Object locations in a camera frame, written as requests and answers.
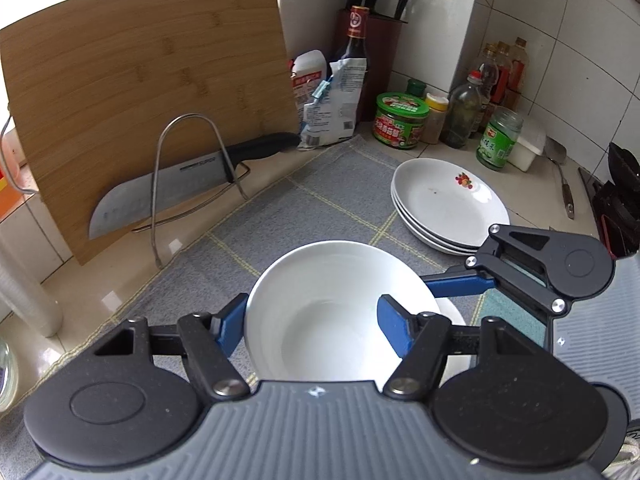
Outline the small white bowl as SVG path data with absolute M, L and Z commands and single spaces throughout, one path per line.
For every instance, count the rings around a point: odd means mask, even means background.
M 437 298 L 436 302 L 439 306 L 440 313 L 443 316 L 449 318 L 452 326 L 465 326 L 465 320 L 462 318 L 462 314 L 454 303 L 448 298 Z M 442 386 L 449 379 L 453 378 L 457 374 L 468 370 L 472 364 L 472 356 L 469 353 L 460 353 L 461 344 L 457 340 L 455 334 L 449 336 L 448 344 L 446 347 L 447 363 L 442 373 L 442 379 L 440 385 Z

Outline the white fruit-print plate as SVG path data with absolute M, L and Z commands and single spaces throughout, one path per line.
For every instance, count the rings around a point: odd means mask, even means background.
M 394 171 L 390 196 L 410 233 L 447 255 L 475 254 L 491 226 L 510 223 L 506 206 L 488 184 L 440 159 L 402 162 Z

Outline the large white floral bowl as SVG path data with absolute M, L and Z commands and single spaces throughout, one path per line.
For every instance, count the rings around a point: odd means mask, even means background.
M 244 342 L 263 380 L 382 387 L 400 362 L 378 327 L 378 298 L 438 312 L 431 291 L 388 252 L 349 240 L 296 248 L 274 262 L 248 298 Z

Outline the teal towel with label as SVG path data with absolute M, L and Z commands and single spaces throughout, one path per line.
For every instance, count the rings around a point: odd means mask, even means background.
M 544 345 L 544 336 L 546 336 L 544 323 L 538 321 L 532 314 L 495 288 L 488 289 L 480 296 L 472 322 L 474 325 L 478 325 L 483 318 L 488 316 L 502 318 L 536 344 L 541 347 Z

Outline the white plastic box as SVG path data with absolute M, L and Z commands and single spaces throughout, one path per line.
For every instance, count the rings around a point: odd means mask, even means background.
M 508 163 L 523 172 L 527 172 L 534 160 L 544 154 L 547 135 L 543 125 L 533 117 L 526 117 L 523 128 L 513 145 Z

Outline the green label glass jar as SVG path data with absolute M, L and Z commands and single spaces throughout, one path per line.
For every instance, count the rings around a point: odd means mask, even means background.
M 520 136 L 524 117 L 505 107 L 497 107 L 480 137 L 476 158 L 491 170 L 500 171 Z

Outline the grey checked dish mat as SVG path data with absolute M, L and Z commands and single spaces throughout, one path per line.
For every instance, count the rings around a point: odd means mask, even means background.
M 1 336 L 17 360 L 18 386 L 1 415 L 1 474 L 19 479 L 39 464 L 26 434 L 26 400 L 99 336 L 126 318 L 172 324 L 191 312 L 220 310 L 249 292 L 273 261 L 320 240 L 353 240 L 389 252 L 420 274 L 454 258 L 405 227 L 390 180 L 408 154 L 370 136 L 312 152 L 252 163 L 247 196 L 228 192 L 155 235 L 130 233 L 87 263 L 68 260 L 44 281 L 63 323 L 46 338 L 17 316 Z

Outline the steel santoku knife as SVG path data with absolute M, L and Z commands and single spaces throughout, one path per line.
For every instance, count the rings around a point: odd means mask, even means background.
M 295 133 L 271 133 L 229 146 L 158 172 L 157 196 L 152 195 L 152 176 L 116 185 L 96 205 L 89 223 L 92 240 L 151 217 L 157 211 L 177 206 L 211 188 L 233 181 L 232 170 L 247 160 L 268 158 L 299 144 Z

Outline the yellow lid spice jar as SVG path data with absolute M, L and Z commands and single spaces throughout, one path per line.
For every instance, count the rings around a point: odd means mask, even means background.
M 428 106 L 428 114 L 425 118 L 421 140 L 426 144 L 436 144 L 444 126 L 449 101 L 446 96 L 436 96 L 427 92 L 425 103 Z

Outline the clear oil glass bottle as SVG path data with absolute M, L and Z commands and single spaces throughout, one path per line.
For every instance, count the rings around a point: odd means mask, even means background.
M 472 70 L 464 84 L 450 94 L 447 117 L 439 140 L 450 148 L 463 148 L 471 136 L 475 118 L 482 104 L 482 74 Z

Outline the green lid sauce jar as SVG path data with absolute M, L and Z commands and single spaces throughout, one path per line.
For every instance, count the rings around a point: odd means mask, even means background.
M 398 150 L 411 150 L 419 143 L 430 108 L 402 92 L 386 92 L 376 98 L 372 134 L 376 140 Z

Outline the white clipped food bag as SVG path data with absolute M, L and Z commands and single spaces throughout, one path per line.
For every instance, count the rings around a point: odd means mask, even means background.
M 341 58 L 330 66 L 331 76 L 318 85 L 311 101 L 304 105 L 300 150 L 341 143 L 354 135 L 367 60 Z

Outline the glass storage jar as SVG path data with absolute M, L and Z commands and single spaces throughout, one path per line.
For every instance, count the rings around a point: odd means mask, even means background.
M 9 344 L 0 339 L 0 412 L 5 412 L 13 403 L 19 381 L 15 354 Z

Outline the dark knife block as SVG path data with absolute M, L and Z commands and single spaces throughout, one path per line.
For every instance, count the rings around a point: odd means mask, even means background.
M 369 9 L 366 45 L 369 73 L 364 84 L 358 107 L 358 122 L 372 122 L 376 114 L 376 98 L 386 92 L 390 82 L 394 59 L 402 26 L 406 24 L 404 14 L 409 0 L 398 0 L 393 16 L 375 10 L 378 0 L 346 0 L 344 8 L 337 12 L 331 53 L 340 52 L 347 42 L 349 12 L 355 4 Z

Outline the bamboo cutting board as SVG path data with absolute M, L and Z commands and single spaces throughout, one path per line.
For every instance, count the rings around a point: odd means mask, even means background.
M 9 109 L 79 262 L 114 186 L 221 146 L 294 132 L 278 0 L 66 0 L 2 29 Z

